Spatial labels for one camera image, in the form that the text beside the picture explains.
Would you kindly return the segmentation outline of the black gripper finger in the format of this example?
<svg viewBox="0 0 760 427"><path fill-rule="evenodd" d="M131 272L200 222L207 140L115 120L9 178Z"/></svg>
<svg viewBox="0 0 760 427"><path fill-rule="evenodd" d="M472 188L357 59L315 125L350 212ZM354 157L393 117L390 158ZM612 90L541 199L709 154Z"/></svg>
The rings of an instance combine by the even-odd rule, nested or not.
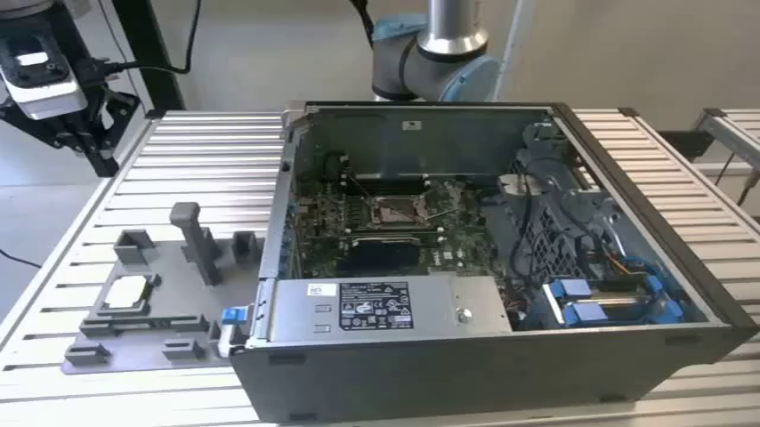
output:
<svg viewBox="0 0 760 427"><path fill-rule="evenodd" d="M88 110L40 120L29 118L16 104L1 105L1 120L53 149L71 149L84 156L99 177L106 176L106 129L100 114Z"/></svg>
<svg viewBox="0 0 760 427"><path fill-rule="evenodd" d="M119 171L119 163L114 157L126 128L132 120L134 113L142 106L138 96L107 90L103 105L94 122L94 170L99 177L114 177Z"/></svg>

